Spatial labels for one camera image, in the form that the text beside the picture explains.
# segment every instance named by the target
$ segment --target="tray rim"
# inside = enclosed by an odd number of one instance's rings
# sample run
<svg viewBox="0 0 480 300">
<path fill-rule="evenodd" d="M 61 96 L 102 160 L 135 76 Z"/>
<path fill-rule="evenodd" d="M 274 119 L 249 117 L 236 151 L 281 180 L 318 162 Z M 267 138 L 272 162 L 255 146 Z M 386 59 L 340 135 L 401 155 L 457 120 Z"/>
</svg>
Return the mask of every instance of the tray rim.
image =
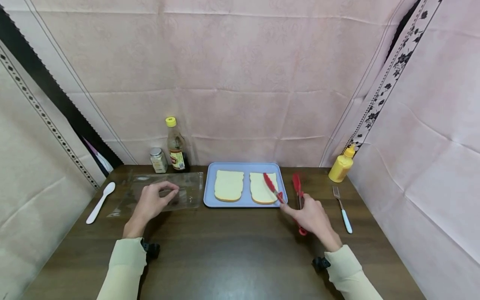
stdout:
<svg viewBox="0 0 480 300">
<path fill-rule="evenodd" d="M 268 165 L 273 165 L 275 166 L 277 169 L 278 169 L 278 173 L 279 173 L 279 176 L 280 176 L 280 180 L 282 182 L 282 188 L 283 188 L 283 192 L 284 192 L 284 201 L 285 203 L 288 203 L 288 197 L 287 197 L 287 191 L 285 190 L 285 183 L 283 181 L 283 177 L 282 177 L 282 171 L 280 169 L 280 166 L 276 163 L 272 163 L 272 162 L 264 162 L 264 163 L 261 163 L 261 162 L 240 162 L 240 161 L 235 161 L 235 162 L 231 162 L 231 161 L 225 161 L 225 162 L 222 162 L 222 161 L 215 161 L 213 163 L 211 163 L 210 165 L 208 165 L 208 169 L 207 169 L 207 175 L 205 177 L 205 186 L 204 186 L 204 204 L 205 206 L 207 206 L 208 208 L 279 208 L 278 206 L 262 206 L 262 204 L 256 204 L 255 205 L 255 202 L 253 202 L 254 204 L 252 204 L 252 206 L 209 206 L 206 202 L 205 202 L 205 197 L 206 197 L 206 194 L 207 194 L 207 180 L 208 180 L 208 174 L 210 174 L 210 167 L 212 165 L 217 165 L 217 164 L 228 164 L 228 165 L 265 165 L 265 164 L 268 164 Z"/>
</svg>

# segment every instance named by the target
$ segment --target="glass bottle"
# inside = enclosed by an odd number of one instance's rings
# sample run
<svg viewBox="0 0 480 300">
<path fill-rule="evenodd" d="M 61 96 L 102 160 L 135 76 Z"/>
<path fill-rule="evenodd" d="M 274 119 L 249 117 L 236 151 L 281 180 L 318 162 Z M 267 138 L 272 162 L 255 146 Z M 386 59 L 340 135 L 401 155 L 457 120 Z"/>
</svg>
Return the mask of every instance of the glass bottle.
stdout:
<svg viewBox="0 0 480 300">
<path fill-rule="evenodd" d="M 190 162 L 186 152 L 186 143 L 177 127 L 177 119 L 168 117 L 165 119 L 168 126 L 167 147 L 170 152 L 172 166 L 175 172 L 190 171 Z"/>
</svg>

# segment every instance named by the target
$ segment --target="floral border trim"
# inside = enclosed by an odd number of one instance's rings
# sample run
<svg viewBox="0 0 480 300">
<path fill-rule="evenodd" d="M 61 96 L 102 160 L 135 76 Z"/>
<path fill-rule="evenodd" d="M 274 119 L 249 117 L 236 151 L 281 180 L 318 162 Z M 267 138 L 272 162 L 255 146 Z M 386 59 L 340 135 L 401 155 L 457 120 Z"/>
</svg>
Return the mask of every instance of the floral border trim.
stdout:
<svg viewBox="0 0 480 300">
<path fill-rule="evenodd" d="M 63 135 L 60 133 L 60 131 L 55 126 L 53 121 L 50 119 L 48 114 L 45 112 L 41 104 L 37 101 L 35 96 L 32 94 L 32 92 L 26 85 L 25 81 L 22 79 L 21 75 L 17 72 L 17 69 L 13 66 L 12 61 L 8 58 L 2 46 L 0 46 L 0 61 L 2 65 L 5 67 L 5 69 L 8 71 L 8 73 L 10 74 L 10 76 L 12 77 L 13 81 L 15 81 L 18 88 L 22 91 L 27 101 L 35 109 L 35 111 L 37 112 L 39 117 L 43 120 L 43 122 L 48 127 L 48 129 L 53 134 L 53 136 L 55 136 L 59 144 L 62 146 L 63 150 L 65 150 L 65 153 L 67 153 L 67 155 L 74 162 L 77 168 L 82 172 L 85 178 L 97 190 L 99 188 L 98 183 L 93 179 L 92 175 L 90 175 L 90 173 L 87 171 L 85 166 L 81 163 L 78 156 L 75 154 L 72 148 L 68 145 L 67 141 L 63 138 Z"/>
<path fill-rule="evenodd" d="M 353 143 L 356 146 L 355 149 L 359 150 L 365 142 L 375 120 L 377 120 L 380 111 L 387 102 L 396 82 L 410 60 L 413 51 L 417 48 L 417 44 L 420 42 L 423 32 L 430 24 L 430 21 L 435 15 L 440 3 L 442 3 L 442 0 L 423 0 L 422 4 L 417 7 L 417 14 L 415 15 L 411 27 L 408 29 L 407 35 L 403 41 L 398 41 L 396 43 L 396 52 L 393 59 L 390 59 L 390 65 L 385 71 L 380 85 L 373 97 L 371 97 L 370 104 L 365 110 L 354 133 L 350 136 L 348 143 L 343 148 L 342 153 Z"/>
</svg>

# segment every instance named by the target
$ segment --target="white plastic spoon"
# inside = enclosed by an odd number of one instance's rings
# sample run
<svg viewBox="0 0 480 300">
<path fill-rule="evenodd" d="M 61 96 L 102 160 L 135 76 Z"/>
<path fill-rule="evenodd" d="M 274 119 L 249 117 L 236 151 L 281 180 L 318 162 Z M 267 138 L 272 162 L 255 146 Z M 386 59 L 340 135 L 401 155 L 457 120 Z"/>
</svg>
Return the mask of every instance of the white plastic spoon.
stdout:
<svg viewBox="0 0 480 300">
<path fill-rule="evenodd" d="M 100 208 L 102 208 L 103 202 L 105 202 L 105 198 L 110 195 L 115 190 L 115 183 L 109 183 L 105 189 L 103 190 L 103 196 L 100 198 L 98 203 L 96 204 L 95 208 L 93 209 L 92 213 L 88 216 L 87 224 L 92 224 L 95 221 L 96 216 L 100 212 Z"/>
</svg>

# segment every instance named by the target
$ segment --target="plastic bag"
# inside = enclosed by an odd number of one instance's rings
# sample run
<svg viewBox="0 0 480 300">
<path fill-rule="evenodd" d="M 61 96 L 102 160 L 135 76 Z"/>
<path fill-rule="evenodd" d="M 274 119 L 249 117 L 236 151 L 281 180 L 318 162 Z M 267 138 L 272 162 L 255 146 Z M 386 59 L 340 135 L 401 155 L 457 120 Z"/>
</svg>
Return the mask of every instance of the plastic bag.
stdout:
<svg viewBox="0 0 480 300">
<path fill-rule="evenodd" d="M 202 190 L 204 185 L 204 174 L 202 172 L 136 174 L 131 175 L 124 183 L 127 185 L 127 192 L 117 208 L 115 208 L 108 217 L 131 216 L 140 199 L 144 186 L 166 180 L 178 185 L 180 190 L 162 211 L 197 208 L 200 206 L 203 198 Z M 159 196 L 163 197 L 170 191 L 171 190 L 160 191 Z"/>
</svg>

